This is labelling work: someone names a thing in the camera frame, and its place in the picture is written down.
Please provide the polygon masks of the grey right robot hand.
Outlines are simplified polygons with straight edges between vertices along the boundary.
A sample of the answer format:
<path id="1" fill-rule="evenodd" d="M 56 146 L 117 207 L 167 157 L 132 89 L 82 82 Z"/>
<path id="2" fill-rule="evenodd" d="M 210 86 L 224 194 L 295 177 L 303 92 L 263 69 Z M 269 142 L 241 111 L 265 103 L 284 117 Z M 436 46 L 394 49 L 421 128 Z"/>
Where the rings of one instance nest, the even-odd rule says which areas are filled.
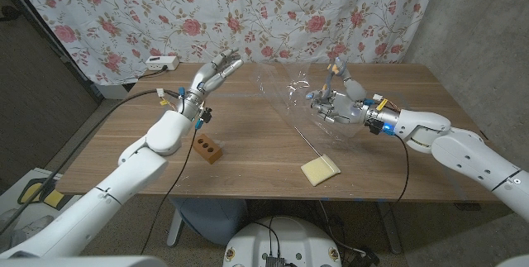
<path id="1" fill-rule="evenodd" d="M 367 91 L 339 57 L 327 66 L 327 72 L 322 88 L 306 94 L 318 117 L 330 123 L 367 126 L 375 135 L 393 135 L 400 114 L 397 107 L 385 98 L 367 98 Z"/>

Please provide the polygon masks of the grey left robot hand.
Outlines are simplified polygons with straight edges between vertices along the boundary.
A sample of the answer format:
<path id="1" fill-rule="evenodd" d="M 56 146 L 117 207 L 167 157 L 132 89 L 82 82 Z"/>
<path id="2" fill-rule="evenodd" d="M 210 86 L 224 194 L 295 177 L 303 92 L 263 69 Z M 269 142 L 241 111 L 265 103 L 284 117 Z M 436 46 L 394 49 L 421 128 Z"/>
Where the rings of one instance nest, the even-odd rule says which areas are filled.
<path id="1" fill-rule="evenodd" d="M 185 91 L 183 105 L 179 107 L 180 113 L 193 121 L 201 112 L 201 106 L 207 96 L 218 89 L 243 64 L 238 48 L 224 50 L 209 63 L 204 64 Z"/>

